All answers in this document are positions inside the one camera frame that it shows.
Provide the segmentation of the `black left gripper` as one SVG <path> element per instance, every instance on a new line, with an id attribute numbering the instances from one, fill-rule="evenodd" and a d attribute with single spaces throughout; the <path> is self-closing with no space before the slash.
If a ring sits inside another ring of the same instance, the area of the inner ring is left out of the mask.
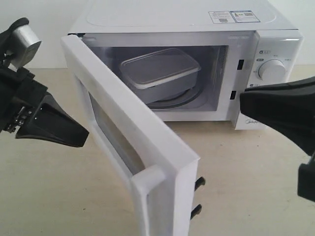
<path id="1" fill-rule="evenodd" d="M 80 148 L 89 131 L 69 116 L 48 88 L 25 68 L 0 67 L 0 130 L 17 139 L 37 139 Z"/>

